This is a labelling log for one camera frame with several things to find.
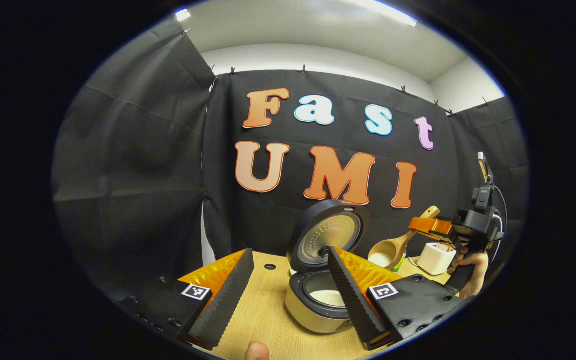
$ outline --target rice cooker lid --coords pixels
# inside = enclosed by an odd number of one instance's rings
[[[304,212],[295,226],[288,247],[290,267],[301,273],[328,268],[328,255],[320,250],[328,246],[353,251],[370,221],[365,207],[345,200],[325,200]]]

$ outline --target white wall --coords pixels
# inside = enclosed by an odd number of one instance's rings
[[[219,48],[201,54],[215,75],[253,70],[302,70],[345,75],[368,80],[395,89],[406,86],[406,92],[434,102],[437,97],[430,84],[381,61],[329,47],[291,43],[260,43]]]
[[[439,106],[455,113],[482,105],[483,98],[493,101],[505,96],[495,80],[470,57],[439,76],[430,86]]]

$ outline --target wooden scoop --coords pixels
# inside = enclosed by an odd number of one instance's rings
[[[423,212],[423,214],[419,217],[434,219],[437,215],[439,215],[439,208],[436,206],[431,206],[428,207],[428,210]],[[406,249],[410,239],[412,239],[416,233],[417,231],[410,230],[407,232],[407,234],[397,237],[396,239],[389,239],[378,242],[375,246],[372,247],[372,249],[370,249],[370,253],[368,253],[368,259],[370,259],[374,254],[382,253],[392,259],[390,264],[383,267],[388,270],[393,269],[402,260],[402,257],[404,256],[404,249]]]

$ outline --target white ceiling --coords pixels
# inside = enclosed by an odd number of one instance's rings
[[[302,44],[379,60],[432,82],[467,55],[434,30],[345,0],[207,0],[188,7],[200,53],[252,44]]]

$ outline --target wooden table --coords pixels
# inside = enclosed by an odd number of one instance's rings
[[[246,291],[219,346],[209,353],[243,360],[249,343],[261,342],[268,346],[272,360],[355,360],[384,349],[365,350],[354,327],[338,333],[317,334],[299,326],[284,305],[290,286],[288,259],[261,252],[254,252],[253,259],[254,271]],[[276,269],[266,269],[266,264],[273,264]],[[403,278],[421,274],[441,284],[450,278],[446,273],[431,276],[408,259],[404,260],[397,274]]]

